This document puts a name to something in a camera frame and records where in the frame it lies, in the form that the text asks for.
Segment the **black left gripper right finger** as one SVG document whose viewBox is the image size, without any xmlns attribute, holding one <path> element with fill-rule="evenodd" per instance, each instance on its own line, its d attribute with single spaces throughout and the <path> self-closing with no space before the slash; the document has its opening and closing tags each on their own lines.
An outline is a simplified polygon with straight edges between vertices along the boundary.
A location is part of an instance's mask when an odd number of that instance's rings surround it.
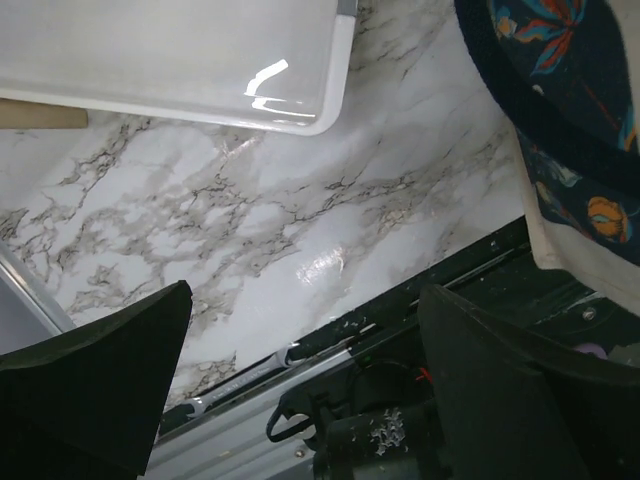
<svg viewBox="0 0 640 480">
<path fill-rule="evenodd" d="M 638 369 L 439 285 L 423 288 L 418 319 L 454 478 L 638 478 Z"/>
</svg>

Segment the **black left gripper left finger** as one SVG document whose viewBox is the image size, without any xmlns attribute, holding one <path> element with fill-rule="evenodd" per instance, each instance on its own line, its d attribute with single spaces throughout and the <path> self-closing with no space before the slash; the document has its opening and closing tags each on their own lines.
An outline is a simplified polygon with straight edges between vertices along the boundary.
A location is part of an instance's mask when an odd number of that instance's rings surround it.
<svg viewBox="0 0 640 480">
<path fill-rule="evenodd" d="M 184 280 L 1 358 L 4 479 L 146 472 L 190 323 Z"/>
</svg>

